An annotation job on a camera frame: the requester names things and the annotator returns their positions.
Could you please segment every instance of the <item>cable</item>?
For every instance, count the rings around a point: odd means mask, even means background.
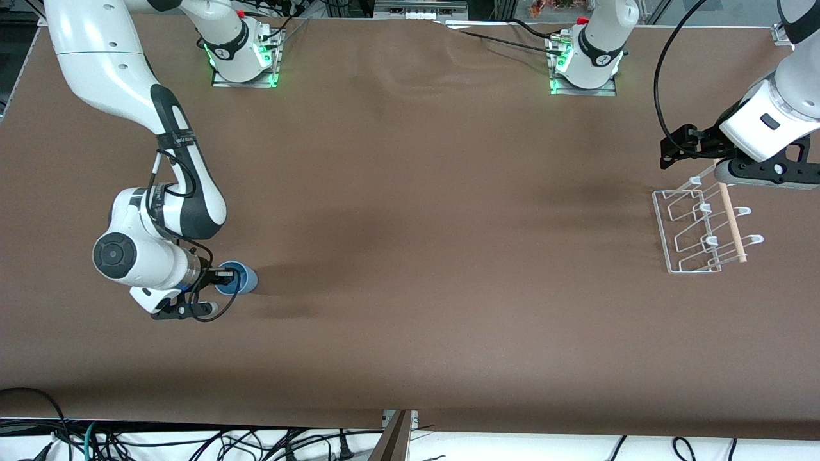
[[[191,172],[190,168],[188,168],[188,166],[187,166],[187,165],[185,165],[183,162],[180,162],[180,161],[176,158],[176,156],[175,156],[175,155],[173,155],[173,154],[171,154],[171,153],[169,153],[169,152],[167,152],[167,151],[165,151],[165,150],[157,149],[157,153],[160,153],[160,154],[162,154],[162,155],[164,155],[164,156],[168,157],[168,160],[171,162],[171,166],[172,166],[172,167],[174,166],[174,164],[179,165],[179,166],[180,166],[180,169],[181,169],[181,170],[182,170],[182,172],[183,172],[183,176],[186,176],[186,177],[187,177],[187,179],[188,179],[188,181],[190,181],[190,183],[191,183],[191,191],[190,191],[190,192],[186,192],[186,193],[184,193],[184,194],[180,194],[179,192],[174,192],[173,190],[168,190],[168,189],[166,189],[165,191],[166,191],[168,194],[171,194],[171,195],[173,195],[173,196],[175,196],[175,197],[181,197],[181,198],[183,198],[183,199],[187,199],[188,197],[193,197],[193,196],[194,196],[194,192],[196,192],[196,191],[197,191],[197,181],[196,181],[196,180],[194,180],[194,174]]]
[[[361,434],[381,434],[381,433],[383,433],[383,431],[351,431],[351,432],[346,432],[345,435],[346,436],[358,436],[358,435],[361,435]],[[336,438],[340,437],[340,434],[331,434],[329,436],[310,436],[310,437],[306,437],[305,439],[302,439],[302,440],[296,440],[294,443],[297,444],[299,442],[303,442],[303,441],[306,441],[308,439],[312,439],[313,437],[316,437],[316,439],[311,440],[307,443],[303,443],[301,445],[294,445],[292,447],[292,450],[295,452],[296,450],[300,450],[300,449],[302,449],[306,446],[309,446],[309,445],[317,444],[317,443],[322,442],[324,440],[336,439]],[[285,457],[285,454],[281,454],[281,455],[277,456],[276,458],[274,458],[272,461],[280,461],[284,457]]]
[[[162,155],[164,152],[165,152],[164,150],[157,149],[157,155],[158,156]],[[158,169],[158,167],[159,166],[158,166],[157,162],[155,162],[154,163],[155,170]],[[180,234],[177,234],[173,230],[170,230],[167,227],[165,227],[163,224],[160,224],[159,220],[157,219],[157,216],[154,214],[153,200],[152,200],[152,197],[153,197],[152,189],[153,189],[154,181],[156,179],[157,179],[157,171],[151,171],[151,179],[148,180],[148,187],[146,187],[146,189],[145,189],[145,207],[147,208],[146,211],[148,213],[148,217],[151,218],[151,222],[153,222],[154,225],[158,226],[160,229],[162,229],[163,231],[167,232],[168,234],[174,236],[175,238],[183,240],[183,241],[188,242],[189,244],[191,244],[193,246],[196,246],[196,247],[199,247],[199,248],[205,250],[205,253],[207,253],[207,255],[208,255],[208,264],[209,265],[213,264],[213,252],[211,251],[210,248],[208,248],[207,246],[205,246],[203,244],[200,244],[199,242],[191,240],[188,237],[184,237]]]
[[[226,431],[219,431],[216,434],[214,434],[214,436],[211,437],[210,439],[205,440],[205,442],[202,445],[200,445],[199,448],[197,448],[197,450],[194,451],[193,454],[191,454],[191,457],[188,458],[188,461],[197,461],[199,459],[199,457],[202,456],[203,453],[205,453],[205,450],[207,450],[207,447],[210,446],[216,439],[218,439],[218,438],[222,437],[223,435],[225,435],[225,433],[226,433]]]
[[[225,313],[228,312],[228,309],[230,309],[230,306],[232,306],[234,304],[234,300],[236,299],[236,295],[239,294],[239,288],[240,288],[240,285],[241,285],[241,282],[242,282],[242,275],[239,273],[239,271],[237,271],[233,267],[228,267],[227,269],[234,273],[234,278],[236,279],[236,290],[234,290],[234,293],[230,296],[230,300],[228,300],[228,304],[226,304],[225,307],[222,308],[222,310],[217,315],[215,315],[213,317],[208,317],[208,318],[199,317],[194,312],[194,310],[191,309],[191,317],[193,317],[197,322],[202,322],[202,323],[213,322],[217,318],[222,317],[223,315],[225,315]],[[199,300],[199,291],[196,292],[196,296],[197,296],[197,300]]]
[[[302,26],[303,26],[303,25],[306,25],[309,21],[310,21],[310,19],[308,18],[308,19],[305,19],[305,20],[303,20],[302,22],[300,22],[300,23],[299,23],[299,25],[297,25],[297,26],[296,26],[296,29],[294,29],[294,31],[293,31],[293,32],[291,32],[290,34],[287,34],[287,35],[285,36],[285,39],[283,39],[283,40],[282,40],[282,44],[285,44],[285,42],[287,42],[287,41],[288,41],[288,39],[290,39],[291,37],[293,37],[294,35],[296,35],[296,33],[297,33],[297,32],[299,32],[299,29],[301,29],[301,28],[302,28]]]
[[[613,450],[612,456],[609,457],[609,461],[615,461],[615,458],[617,458],[617,452],[621,451],[621,445],[623,445],[625,440],[626,436],[621,436],[621,438],[618,439],[618,442],[615,444],[615,450]]]
[[[538,48],[538,47],[534,47],[532,45],[526,45],[524,43],[510,42],[509,40],[497,39],[495,37],[490,37],[489,35],[475,34],[473,32],[467,32],[466,30],[457,30],[457,32],[461,32],[462,34],[470,35],[471,37],[478,37],[479,39],[488,39],[488,40],[492,40],[494,42],[499,42],[499,43],[504,43],[504,44],[507,44],[507,45],[512,45],[513,47],[531,49],[531,50],[535,50],[535,51],[545,52],[547,54],[554,54],[556,56],[561,54],[561,52],[559,52],[558,50],[551,50],[551,49],[547,49],[547,48]]]
[[[683,441],[686,445],[686,448],[689,450],[689,456],[691,459],[686,459],[683,457],[680,451],[677,450],[677,442]],[[675,452],[675,455],[680,461],[695,461],[695,451],[692,450],[692,445],[690,445],[689,441],[684,437],[675,437],[672,439],[672,450]]]
[[[538,30],[535,30],[535,29],[531,28],[530,25],[527,24],[526,22],[521,21],[520,19],[517,19],[517,18],[514,18],[514,17],[509,18],[505,22],[518,24],[521,27],[523,27],[524,29],[526,29],[526,31],[529,32],[530,34],[533,34],[536,37],[541,37],[542,39],[549,39],[549,37],[551,35],[554,35],[554,34],[557,34],[558,32],[561,32],[561,30],[559,29],[559,30],[556,30],[555,32],[550,32],[549,34],[542,34]]]
[[[731,445],[729,446],[729,456],[726,457],[727,461],[732,461],[735,458],[735,447],[737,447],[737,438],[731,440]]]
[[[253,452],[251,452],[250,450],[247,450],[245,448],[242,448],[240,446],[237,446],[239,443],[242,442],[242,440],[245,437],[250,436],[253,433],[254,433],[254,431],[248,431],[247,434],[245,434],[244,436],[241,436],[239,439],[234,439],[231,436],[220,437],[220,441],[222,442],[222,448],[219,450],[219,454],[216,456],[216,460],[217,461],[222,461],[223,459],[225,459],[225,455],[228,454],[230,449],[236,448],[237,450],[241,450],[241,451],[243,451],[247,454],[250,454],[251,456],[253,456],[253,461],[257,461],[257,456]],[[225,439],[228,439],[233,443],[226,445],[225,444]]]
[[[355,456],[348,445],[348,437],[343,429],[339,429],[339,461],[347,461]]]
[[[71,438],[71,432],[68,430],[68,424],[66,423],[66,415],[63,414],[60,405],[48,392],[45,392],[44,390],[40,389],[35,389],[34,387],[7,387],[6,389],[0,389],[0,395],[12,392],[28,392],[31,394],[39,395],[40,397],[43,397],[44,399],[48,400],[52,407],[54,407],[54,411],[57,412],[57,416],[60,417],[60,424],[65,433],[66,438]],[[70,446],[68,447],[68,459],[69,461],[74,459],[74,450],[72,450]]]
[[[121,441],[120,445],[136,446],[136,447],[142,447],[142,448],[154,448],[154,447],[160,447],[160,446],[193,445],[193,444],[201,444],[201,443],[204,443],[204,442],[207,442],[207,439],[180,440],[180,441],[177,441],[177,442],[164,442],[164,443],[156,443],[156,444],[140,444],[140,443],[134,443],[134,442]]]
[[[89,428],[85,430],[85,437],[83,437],[83,454],[85,455],[85,461],[91,461],[91,453],[89,453],[89,443],[91,441],[91,433],[94,430],[94,426],[97,425],[97,422],[94,421],[89,424]]]
[[[306,431],[306,429],[288,429],[285,435],[281,439],[279,439],[275,444],[273,444],[271,449],[267,452],[265,456],[262,457],[260,461],[267,461],[268,459],[272,458],[277,451],[286,447],[287,444],[289,444],[294,438],[302,435]]]
[[[32,461],[46,461],[46,458],[48,458],[48,452],[51,451],[52,445],[54,445],[54,442],[48,442],[48,445],[44,446],[43,449],[40,450],[36,456],[34,456]]]
[[[236,2],[243,3],[245,5],[248,5],[249,7],[254,7],[254,8],[257,9],[257,11],[260,11],[260,12],[264,12],[264,11],[259,10],[259,8],[265,8],[266,10],[273,11],[274,13],[279,15],[280,17],[285,15],[285,13],[282,10],[278,10],[278,9],[276,9],[274,7],[271,7],[271,6],[264,7],[262,5],[262,2],[250,2],[249,0],[236,0]]]
[[[683,15],[683,18],[681,18],[681,22],[677,23],[677,26],[675,26],[675,29],[672,31],[672,34],[669,35],[669,39],[667,40],[666,44],[663,45],[663,50],[661,51],[661,54],[658,57],[658,65],[655,67],[655,77],[653,81],[655,111],[658,113],[658,123],[660,123],[661,125],[661,130],[663,130],[663,134],[666,135],[666,137],[669,139],[669,141],[672,142],[672,145],[675,146],[675,148],[681,150],[684,153],[688,153],[689,155],[699,155],[699,153],[681,147],[680,145],[678,145],[677,141],[675,141],[672,138],[672,133],[670,133],[669,129],[667,128],[666,120],[663,119],[663,111],[661,110],[661,102],[658,87],[661,75],[661,67],[663,66],[663,61],[666,59],[669,47],[672,46],[672,42],[675,40],[675,37],[677,37],[678,33],[681,32],[681,29],[683,29],[683,25],[686,24],[689,18],[691,18],[692,15],[695,14],[695,11],[697,11],[698,8],[700,8],[700,6],[704,3],[706,3],[706,0],[698,0],[698,2],[689,11],[687,11],[685,15]]]
[[[268,35],[263,35],[262,40],[267,40],[267,39],[279,34],[282,30],[285,30],[285,27],[287,27],[290,20],[294,19],[295,17],[296,16],[288,16],[288,19],[285,20],[285,22],[282,24],[282,26],[280,26],[279,29],[274,30],[273,32],[269,33]]]

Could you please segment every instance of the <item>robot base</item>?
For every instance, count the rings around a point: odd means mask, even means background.
[[[271,27],[262,23],[262,32],[269,34]],[[214,69],[211,86],[215,88],[276,88],[279,85],[279,71],[282,67],[282,51],[285,49],[285,30],[281,30],[262,44],[265,50],[260,51],[262,59],[271,62],[271,66],[262,71],[255,79],[246,82],[227,80]]]
[[[568,38],[569,30],[562,30],[557,39],[544,39],[547,49],[557,49],[565,54],[572,52],[571,40]],[[556,67],[565,59],[564,56],[554,56],[547,54],[547,67],[549,68],[549,92],[551,94],[569,94],[571,96],[616,96],[615,78],[610,77],[604,86],[596,89],[578,88],[569,83],[567,77],[556,72]]]

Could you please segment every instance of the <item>wooden stick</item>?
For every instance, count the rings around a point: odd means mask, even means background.
[[[737,251],[738,261],[746,262],[746,252],[743,249],[743,237],[740,236],[740,230],[737,228],[735,208],[731,205],[729,188],[720,181],[717,182],[717,187],[720,188],[720,196],[723,199],[723,207],[726,209],[726,216],[729,218],[729,231],[731,232],[731,239],[735,242],[735,251]]]

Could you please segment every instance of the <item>brown table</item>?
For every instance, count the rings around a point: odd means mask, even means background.
[[[279,88],[212,89],[185,18],[135,22],[228,203],[208,244],[259,286],[218,322],[155,322],[95,271],[155,144],[76,98],[43,33],[0,126],[0,386],[73,418],[820,434],[820,196],[735,188],[767,238],[749,263],[665,271],[650,193],[706,164],[658,169],[669,30],[635,31],[616,98],[575,98],[549,94],[539,53],[426,21],[312,21]],[[670,127],[711,125],[786,52],[766,30],[684,31]]]

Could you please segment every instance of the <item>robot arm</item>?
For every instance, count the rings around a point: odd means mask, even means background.
[[[592,11],[587,24],[569,30],[567,57],[556,67],[575,86],[596,89],[617,73],[623,46],[638,24],[640,10],[635,0],[603,0]]]
[[[809,135],[820,129],[820,0],[778,0],[784,29],[795,45],[776,70],[706,131],[682,126],[661,142],[661,168],[684,158],[718,158],[721,182],[813,189],[820,164],[809,163]],[[786,149],[799,149],[796,161]]]
[[[234,81],[250,80],[266,67],[258,51],[260,28],[253,18],[240,19],[227,2],[47,0],[45,6],[71,90],[105,113],[148,128],[157,138],[153,174],[164,156],[176,178],[173,185],[117,195],[108,230],[94,245],[94,265],[110,280],[131,286],[132,297],[149,313],[174,308],[177,296],[220,279],[209,261],[171,239],[209,239],[225,223],[227,211],[182,106],[159,84],[143,54],[130,11],[180,7],[197,25],[217,70]],[[198,315],[211,313],[212,305],[202,304],[210,308]]]

